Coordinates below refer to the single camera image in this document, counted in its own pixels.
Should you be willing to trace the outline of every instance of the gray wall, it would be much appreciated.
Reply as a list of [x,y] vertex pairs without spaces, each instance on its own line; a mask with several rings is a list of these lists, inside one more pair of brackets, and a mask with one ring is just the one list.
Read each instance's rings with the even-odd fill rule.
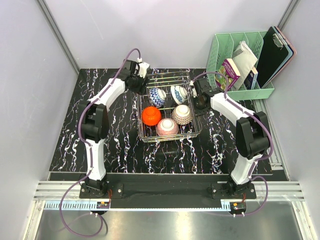
[[48,175],[76,74],[35,0],[1,0],[0,239],[21,239]]
[[205,68],[214,33],[266,31],[290,0],[46,0],[81,68]]
[[298,180],[320,237],[320,1],[302,0],[283,33],[297,56],[274,79],[267,106],[290,176]]

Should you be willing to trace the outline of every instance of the book cover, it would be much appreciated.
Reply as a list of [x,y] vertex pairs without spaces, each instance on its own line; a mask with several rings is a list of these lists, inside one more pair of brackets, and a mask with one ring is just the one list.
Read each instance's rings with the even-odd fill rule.
[[246,77],[246,79],[244,80],[244,85],[246,89],[248,90],[254,89],[257,82],[257,78],[258,78],[258,71],[255,67],[253,67],[249,72],[248,76]]
[[[218,73],[221,73],[228,78],[229,88],[231,88],[235,82],[240,78],[240,72],[231,58],[227,58],[223,61]],[[215,82],[222,90],[226,89],[226,79],[220,75],[214,75]]]

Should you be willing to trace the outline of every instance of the marble table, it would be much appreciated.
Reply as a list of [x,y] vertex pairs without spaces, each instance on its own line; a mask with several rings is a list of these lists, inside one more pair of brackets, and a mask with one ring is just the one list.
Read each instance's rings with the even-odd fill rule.
[[[205,69],[152,69],[153,73],[189,71],[190,78]],[[85,146],[76,126],[79,102],[97,94],[116,69],[81,69],[56,145],[50,171],[86,172]],[[255,110],[252,101],[242,105]],[[199,136],[165,142],[144,143],[138,134],[137,96],[130,91],[121,95],[108,113],[109,134],[104,144],[107,173],[143,174],[229,174],[237,160],[235,127],[219,112],[200,117]],[[272,174],[269,160],[260,161],[257,174]]]

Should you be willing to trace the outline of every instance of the red bowl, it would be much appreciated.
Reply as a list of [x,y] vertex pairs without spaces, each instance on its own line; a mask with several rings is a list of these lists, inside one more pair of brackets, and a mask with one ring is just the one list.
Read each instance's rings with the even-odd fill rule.
[[155,106],[148,106],[142,111],[142,122],[148,126],[155,126],[161,120],[161,112]]

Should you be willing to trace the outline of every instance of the pink bowl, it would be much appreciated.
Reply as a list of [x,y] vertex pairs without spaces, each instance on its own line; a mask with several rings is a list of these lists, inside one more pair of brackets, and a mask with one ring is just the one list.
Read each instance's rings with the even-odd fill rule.
[[156,133],[159,136],[174,135],[178,133],[178,124],[171,118],[162,119],[156,126]]

